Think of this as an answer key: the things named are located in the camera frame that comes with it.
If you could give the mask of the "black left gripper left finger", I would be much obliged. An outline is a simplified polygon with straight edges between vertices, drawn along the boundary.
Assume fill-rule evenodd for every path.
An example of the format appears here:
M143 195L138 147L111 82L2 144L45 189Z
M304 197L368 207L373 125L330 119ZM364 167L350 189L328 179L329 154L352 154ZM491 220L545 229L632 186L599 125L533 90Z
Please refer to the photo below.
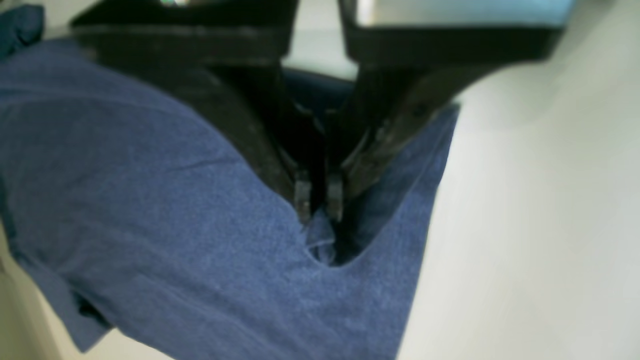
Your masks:
M99 0L70 22L99 64L166 92L218 129L308 223L323 141L286 87L297 0Z

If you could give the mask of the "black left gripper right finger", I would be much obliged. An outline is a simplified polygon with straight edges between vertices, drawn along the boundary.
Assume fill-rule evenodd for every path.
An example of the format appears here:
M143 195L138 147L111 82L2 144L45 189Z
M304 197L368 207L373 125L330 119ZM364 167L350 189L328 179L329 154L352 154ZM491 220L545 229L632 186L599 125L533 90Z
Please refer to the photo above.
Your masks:
M464 89L553 53L566 0L340 0L346 55L358 66L343 107L327 114L326 210L372 187Z

